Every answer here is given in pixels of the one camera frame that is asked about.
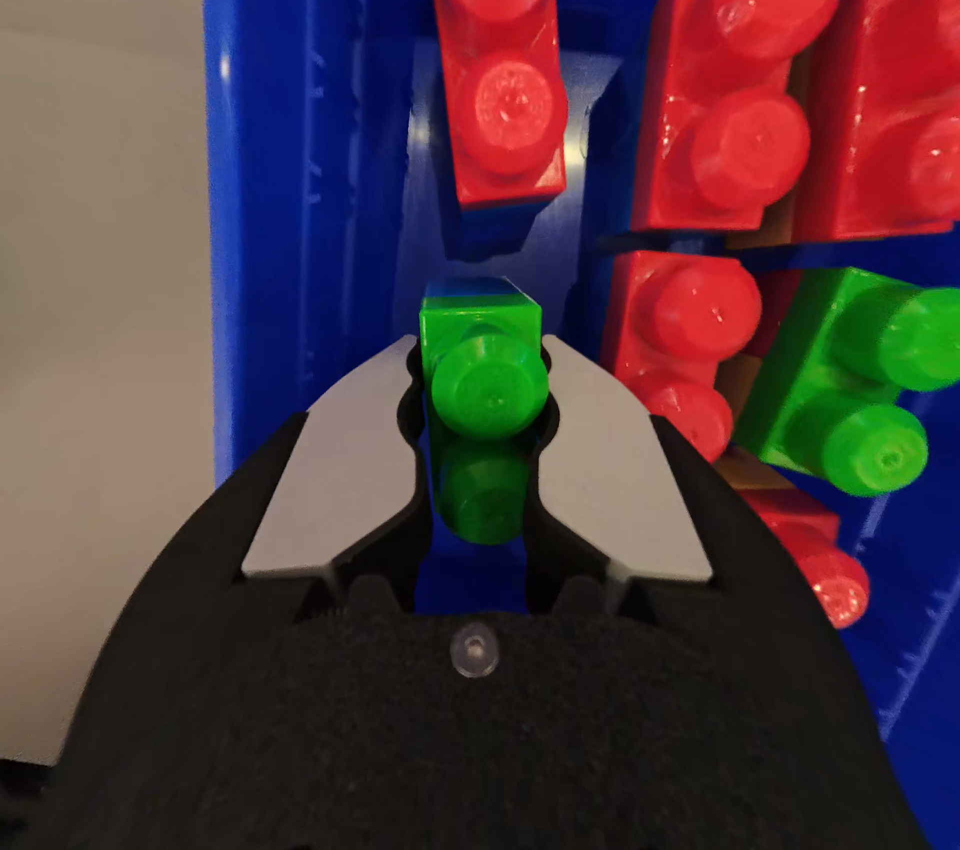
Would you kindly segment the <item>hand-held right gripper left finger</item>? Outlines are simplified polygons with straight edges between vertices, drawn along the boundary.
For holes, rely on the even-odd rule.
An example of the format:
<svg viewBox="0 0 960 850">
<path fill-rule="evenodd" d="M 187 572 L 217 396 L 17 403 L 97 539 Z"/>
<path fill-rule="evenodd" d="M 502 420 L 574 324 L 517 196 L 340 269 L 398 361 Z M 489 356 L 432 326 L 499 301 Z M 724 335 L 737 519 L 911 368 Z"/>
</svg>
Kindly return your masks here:
<svg viewBox="0 0 960 850">
<path fill-rule="evenodd" d="M 415 608 L 433 541 L 419 341 L 411 335 L 342 377 L 308 410 L 241 564 L 247 580 L 318 580 L 344 604 L 380 577 Z"/>
</svg>

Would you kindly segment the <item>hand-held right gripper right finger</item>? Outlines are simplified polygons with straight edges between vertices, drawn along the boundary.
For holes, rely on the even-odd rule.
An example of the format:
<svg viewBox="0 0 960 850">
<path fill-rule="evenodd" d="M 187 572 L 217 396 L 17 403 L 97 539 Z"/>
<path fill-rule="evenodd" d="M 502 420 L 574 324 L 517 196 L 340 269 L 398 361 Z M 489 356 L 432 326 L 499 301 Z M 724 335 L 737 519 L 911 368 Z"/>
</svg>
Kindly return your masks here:
<svg viewBox="0 0 960 850">
<path fill-rule="evenodd" d="M 617 612 L 644 583 L 708 584 L 714 571 L 653 418 L 622 383 L 547 334 L 549 395 L 525 500 L 525 600 L 546 614 L 587 578 Z"/>
</svg>

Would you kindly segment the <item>green toy block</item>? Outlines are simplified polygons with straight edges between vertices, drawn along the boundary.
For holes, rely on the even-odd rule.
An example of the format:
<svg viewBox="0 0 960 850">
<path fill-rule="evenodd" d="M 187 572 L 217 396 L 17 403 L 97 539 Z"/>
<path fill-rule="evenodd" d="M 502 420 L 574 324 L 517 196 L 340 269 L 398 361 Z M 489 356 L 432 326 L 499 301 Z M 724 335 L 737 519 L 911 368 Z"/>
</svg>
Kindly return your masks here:
<svg viewBox="0 0 960 850">
<path fill-rule="evenodd" d="M 435 508 L 463 541 L 507 544 L 549 393 L 542 308 L 525 292 L 422 299 L 418 320 Z"/>
</svg>

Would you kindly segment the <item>blue plastic bin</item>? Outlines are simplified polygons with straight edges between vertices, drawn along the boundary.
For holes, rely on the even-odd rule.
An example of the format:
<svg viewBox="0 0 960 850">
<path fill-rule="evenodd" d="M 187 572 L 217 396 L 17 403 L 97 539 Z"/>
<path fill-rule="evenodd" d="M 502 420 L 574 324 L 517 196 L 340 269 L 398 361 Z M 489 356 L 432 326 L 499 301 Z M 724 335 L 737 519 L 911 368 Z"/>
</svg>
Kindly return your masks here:
<svg viewBox="0 0 960 850">
<path fill-rule="evenodd" d="M 432 0 L 203 0 L 215 479 L 354 366 L 418 330 L 429 279 L 510 278 L 544 329 L 591 356 L 626 248 L 642 48 L 656 0 L 558 0 L 567 187 L 493 236 L 460 219 Z M 841 516 L 876 585 L 843 634 L 894 770 L 934 848 L 958 848 L 958 385 L 905 393 L 929 461 Z"/>
</svg>

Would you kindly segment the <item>green two-stud block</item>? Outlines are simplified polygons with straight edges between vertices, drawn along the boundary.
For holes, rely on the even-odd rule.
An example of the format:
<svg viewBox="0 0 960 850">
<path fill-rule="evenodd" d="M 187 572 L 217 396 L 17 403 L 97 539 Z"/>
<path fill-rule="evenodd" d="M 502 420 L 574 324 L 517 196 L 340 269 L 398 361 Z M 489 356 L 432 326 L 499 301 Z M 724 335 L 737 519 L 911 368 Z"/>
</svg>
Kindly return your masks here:
<svg viewBox="0 0 960 850">
<path fill-rule="evenodd" d="M 732 441 L 765 464 L 874 498 L 913 484 L 927 430 L 902 395 L 958 384 L 959 291 L 854 267 L 758 280 L 759 360 Z"/>
</svg>

